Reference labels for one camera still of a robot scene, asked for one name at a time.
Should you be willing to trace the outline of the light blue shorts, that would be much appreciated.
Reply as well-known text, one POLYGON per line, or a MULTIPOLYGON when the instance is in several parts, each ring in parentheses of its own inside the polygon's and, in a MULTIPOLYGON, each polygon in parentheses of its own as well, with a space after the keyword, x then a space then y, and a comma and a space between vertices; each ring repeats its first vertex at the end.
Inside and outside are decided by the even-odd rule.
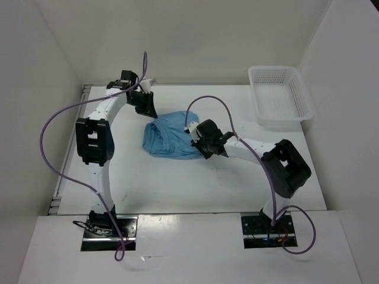
POLYGON ((199 151, 191 145, 191 136, 184 131, 185 119, 199 122, 198 115, 185 111, 162 114, 146 124, 142 149, 153 157, 175 160, 194 160, 201 157, 199 151))

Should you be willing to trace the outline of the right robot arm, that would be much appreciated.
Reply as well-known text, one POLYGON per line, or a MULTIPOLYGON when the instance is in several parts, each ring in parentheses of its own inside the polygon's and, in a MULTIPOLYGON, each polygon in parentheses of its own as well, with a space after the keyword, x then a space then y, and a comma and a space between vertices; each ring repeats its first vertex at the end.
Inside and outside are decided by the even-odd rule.
POLYGON ((311 176, 311 170, 293 143, 282 139, 278 143, 264 143, 242 138, 229 131, 222 133, 216 123, 205 120, 191 122, 185 127, 191 135, 191 145, 209 159, 213 155, 238 158, 262 167, 271 190, 271 201, 261 209, 260 226, 267 232, 274 232, 281 224, 289 200, 297 189, 311 176))

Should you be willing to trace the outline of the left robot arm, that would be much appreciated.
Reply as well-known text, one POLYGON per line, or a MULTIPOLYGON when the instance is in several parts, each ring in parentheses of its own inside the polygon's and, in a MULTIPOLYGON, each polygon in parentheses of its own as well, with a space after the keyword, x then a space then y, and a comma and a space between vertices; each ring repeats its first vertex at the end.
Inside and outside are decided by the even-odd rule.
POLYGON ((111 124, 126 104, 133 106, 137 114, 157 118, 151 91, 154 82, 154 79, 139 80, 134 72, 124 70, 119 80, 107 85, 95 110, 76 120, 76 149, 88 169, 89 185, 97 195, 86 222, 87 229, 95 234, 109 237, 118 230, 110 189, 109 167, 115 152, 111 124))

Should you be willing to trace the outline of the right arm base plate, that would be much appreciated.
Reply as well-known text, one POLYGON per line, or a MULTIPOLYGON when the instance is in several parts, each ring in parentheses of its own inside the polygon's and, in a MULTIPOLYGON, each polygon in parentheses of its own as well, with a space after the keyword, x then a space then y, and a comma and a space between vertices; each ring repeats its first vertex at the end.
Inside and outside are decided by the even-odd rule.
POLYGON ((242 235, 245 249, 297 247, 293 220, 284 214, 272 227, 269 219, 258 212, 241 214, 242 235))

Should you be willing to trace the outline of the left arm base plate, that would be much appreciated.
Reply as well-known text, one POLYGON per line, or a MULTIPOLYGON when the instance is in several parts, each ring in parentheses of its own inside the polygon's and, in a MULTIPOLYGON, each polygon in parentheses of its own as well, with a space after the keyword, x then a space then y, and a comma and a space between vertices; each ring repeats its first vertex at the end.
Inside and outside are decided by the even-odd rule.
MULTIPOLYGON (((116 222, 126 243, 126 251, 135 251, 138 216, 119 215, 116 222)), ((121 240, 115 229, 91 228, 89 219, 86 223, 78 221, 78 224, 84 229, 81 251, 116 251, 121 248, 121 240)))

